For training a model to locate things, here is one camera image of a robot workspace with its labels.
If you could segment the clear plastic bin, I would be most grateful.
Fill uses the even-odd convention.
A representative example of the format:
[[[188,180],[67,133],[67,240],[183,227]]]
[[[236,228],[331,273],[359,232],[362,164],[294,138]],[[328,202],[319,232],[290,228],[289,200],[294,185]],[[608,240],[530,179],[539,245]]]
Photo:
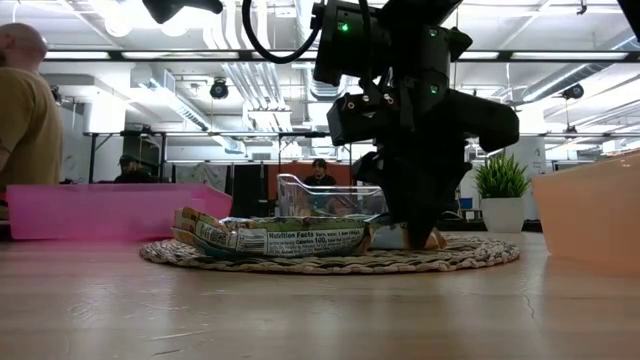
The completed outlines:
[[[309,186],[292,174],[279,174],[278,208],[282,216],[374,216],[388,211],[376,186]]]

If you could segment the pink plastic bin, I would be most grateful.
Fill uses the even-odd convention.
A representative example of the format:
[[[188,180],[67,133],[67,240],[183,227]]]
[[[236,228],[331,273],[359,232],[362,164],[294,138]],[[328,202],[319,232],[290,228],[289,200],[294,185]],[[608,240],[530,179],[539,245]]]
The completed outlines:
[[[175,211],[230,215],[232,197],[206,184],[12,185],[16,240],[152,240],[172,236]]]

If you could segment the round woven placemat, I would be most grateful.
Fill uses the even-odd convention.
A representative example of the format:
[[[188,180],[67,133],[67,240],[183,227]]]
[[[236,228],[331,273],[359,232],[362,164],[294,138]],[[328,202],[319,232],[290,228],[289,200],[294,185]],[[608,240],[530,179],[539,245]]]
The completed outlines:
[[[302,258],[221,258],[177,240],[161,240],[142,245],[139,256],[151,263],[184,268],[304,275],[451,272],[504,265],[520,257],[518,246],[503,240],[472,235],[447,235],[445,240],[447,245],[442,249],[371,250],[361,256]]]

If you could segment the person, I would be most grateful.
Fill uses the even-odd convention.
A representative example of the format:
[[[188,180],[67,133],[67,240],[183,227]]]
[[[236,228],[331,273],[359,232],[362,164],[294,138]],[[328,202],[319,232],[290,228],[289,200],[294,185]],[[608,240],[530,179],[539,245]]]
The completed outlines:
[[[153,183],[155,178],[140,167],[138,161],[130,155],[122,155],[119,159],[121,174],[114,183]]]
[[[334,177],[327,173],[327,162],[324,159],[315,159],[312,163],[313,173],[304,179],[307,186],[335,186]]]
[[[39,72],[47,52],[32,26],[0,25],[0,192],[60,180],[63,122]]]

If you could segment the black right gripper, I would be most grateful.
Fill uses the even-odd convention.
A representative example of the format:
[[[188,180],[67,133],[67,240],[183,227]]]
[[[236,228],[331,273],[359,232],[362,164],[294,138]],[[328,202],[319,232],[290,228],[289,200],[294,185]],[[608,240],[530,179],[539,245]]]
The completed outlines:
[[[464,147],[476,138],[488,152],[519,140],[520,121],[510,106],[443,90],[414,99],[406,89],[350,94],[337,99],[327,113],[335,146],[372,140],[377,149],[355,163],[354,178],[381,188],[387,212],[377,225],[405,226],[410,248],[421,249],[442,213],[455,200],[455,191],[471,164]],[[429,162],[419,184],[419,203],[404,161]]]

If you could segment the orange plastic bin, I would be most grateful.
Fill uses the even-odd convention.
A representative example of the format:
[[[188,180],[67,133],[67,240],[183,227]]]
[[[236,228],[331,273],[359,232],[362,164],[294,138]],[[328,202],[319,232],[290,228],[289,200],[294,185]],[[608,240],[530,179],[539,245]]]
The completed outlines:
[[[549,253],[640,274],[640,151],[533,179]]]

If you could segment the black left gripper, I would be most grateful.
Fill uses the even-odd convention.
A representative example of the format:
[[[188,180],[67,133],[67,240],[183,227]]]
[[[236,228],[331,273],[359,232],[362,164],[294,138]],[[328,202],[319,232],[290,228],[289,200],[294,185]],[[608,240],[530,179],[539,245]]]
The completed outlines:
[[[194,8],[219,14],[223,10],[221,0],[142,0],[142,4],[157,24],[171,20],[183,8]]]

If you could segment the orange partition panel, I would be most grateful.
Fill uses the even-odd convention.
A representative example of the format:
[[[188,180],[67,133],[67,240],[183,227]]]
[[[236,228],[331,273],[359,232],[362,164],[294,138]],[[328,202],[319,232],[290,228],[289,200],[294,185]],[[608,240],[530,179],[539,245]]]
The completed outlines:
[[[306,177],[313,174],[312,165],[310,163],[286,163],[281,165],[267,165],[266,166],[266,179],[268,188],[268,199],[277,199],[277,175],[292,174],[299,180],[304,180]],[[349,185],[351,183],[350,167],[347,163],[329,163],[327,166],[327,173],[331,175],[338,185]]]

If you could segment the green orange-banded granola bar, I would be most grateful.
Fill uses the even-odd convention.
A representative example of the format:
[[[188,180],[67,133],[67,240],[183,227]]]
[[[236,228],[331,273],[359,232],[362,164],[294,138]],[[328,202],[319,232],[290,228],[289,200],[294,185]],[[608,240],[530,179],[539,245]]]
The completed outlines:
[[[214,218],[184,207],[175,211],[174,238],[207,255],[257,255],[299,258],[364,253],[371,228],[349,217]]]

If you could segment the small potted green plant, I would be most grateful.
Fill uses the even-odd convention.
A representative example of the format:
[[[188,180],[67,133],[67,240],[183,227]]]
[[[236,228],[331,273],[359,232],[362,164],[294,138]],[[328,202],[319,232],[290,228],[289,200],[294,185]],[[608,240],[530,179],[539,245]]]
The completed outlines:
[[[513,154],[499,154],[475,174],[485,227],[492,233],[519,233],[525,221],[523,196],[531,180]]]

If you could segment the black crossbar with light strips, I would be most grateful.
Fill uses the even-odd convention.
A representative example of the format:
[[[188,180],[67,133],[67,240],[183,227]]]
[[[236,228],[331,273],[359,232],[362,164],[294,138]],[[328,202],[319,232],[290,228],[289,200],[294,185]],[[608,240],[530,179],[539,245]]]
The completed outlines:
[[[53,62],[265,62],[251,50],[144,51],[57,49],[46,61]],[[640,51],[483,51],[469,50],[460,63],[640,63]]]

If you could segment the black distant rig frame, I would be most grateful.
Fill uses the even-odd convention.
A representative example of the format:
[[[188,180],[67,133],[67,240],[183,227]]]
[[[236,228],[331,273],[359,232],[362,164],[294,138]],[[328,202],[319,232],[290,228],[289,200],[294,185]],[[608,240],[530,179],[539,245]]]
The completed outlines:
[[[281,170],[285,163],[310,163],[311,158],[305,157],[284,157],[283,151],[290,147],[298,139],[319,139],[328,137],[327,132],[234,132],[234,131],[209,131],[209,132],[164,132],[164,131],[133,131],[124,130],[121,132],[85,132],[84,136],[91,138],[89,181],[94,181],[94,162],[96,151],[112,137],[133,137],[133,138],[160,138],[160,149],[158,171],[159,176],[164,176],[164,165],[166,163],[259,163],[276,164]],[[185,158],[169,159],[169,140],[172,138],[207,139],[214,142],[215,146],[221,146],[225,158]],[[274,154],[266,157],[266,152],[249,151],[246,142],[258,139],[260,142],[269,142],[275,145]]]

